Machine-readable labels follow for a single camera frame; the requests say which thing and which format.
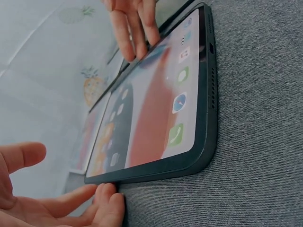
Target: textured fabric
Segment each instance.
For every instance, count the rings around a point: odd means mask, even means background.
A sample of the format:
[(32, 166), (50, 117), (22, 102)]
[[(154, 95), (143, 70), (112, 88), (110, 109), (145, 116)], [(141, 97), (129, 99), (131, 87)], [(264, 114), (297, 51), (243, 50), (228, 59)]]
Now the textured fabric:
[(199, 174), (121, 186), (130, 227), (303, 226), (303, 1), (214, 0), (218, 145)]

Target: home screen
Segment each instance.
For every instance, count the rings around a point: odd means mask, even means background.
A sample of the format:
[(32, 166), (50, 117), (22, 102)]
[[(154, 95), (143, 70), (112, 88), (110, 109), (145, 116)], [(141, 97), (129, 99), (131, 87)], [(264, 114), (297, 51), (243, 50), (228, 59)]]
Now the home screen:
[(81, 135), (77, 139), (77, 144), (71, 157), (71, 169), (76, 172), (86, 170), (89, 155), (93, 150), (98, 129), (102, 121), (110, 94), (97, 103), (92, 111), (87, 115)]
[(198, 71), (195, 10), (112, 92), (87, 177), (189, 151), (195, 140)]

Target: pineapple print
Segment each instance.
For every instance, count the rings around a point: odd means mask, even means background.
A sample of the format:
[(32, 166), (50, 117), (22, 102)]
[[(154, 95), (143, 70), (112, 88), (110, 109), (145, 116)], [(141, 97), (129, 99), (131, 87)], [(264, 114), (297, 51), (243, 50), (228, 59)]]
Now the pineapple print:
[(90, 6), (84, 6), (83, 8), (67, 8), (59, 12), (59, 19), (65, 24), (76, 24), (81, 22), (85, 16), (92, 17), (95, 10)]
[(103, 93), (103, 79), (98, 77), (98, 70), (91, 66), (83, 69), (81, 74), (86, 78), (84, 82), (84, 97), (87, 105), (92, 107)]

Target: ipad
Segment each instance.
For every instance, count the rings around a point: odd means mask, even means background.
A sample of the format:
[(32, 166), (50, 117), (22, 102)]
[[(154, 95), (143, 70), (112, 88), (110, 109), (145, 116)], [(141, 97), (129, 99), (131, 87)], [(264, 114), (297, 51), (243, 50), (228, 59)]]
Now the ipad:
[(111, 88), (86, 183), (178, 177), (211, 161), (217, 136), (211, 11), (191, 5), (174, 21)]

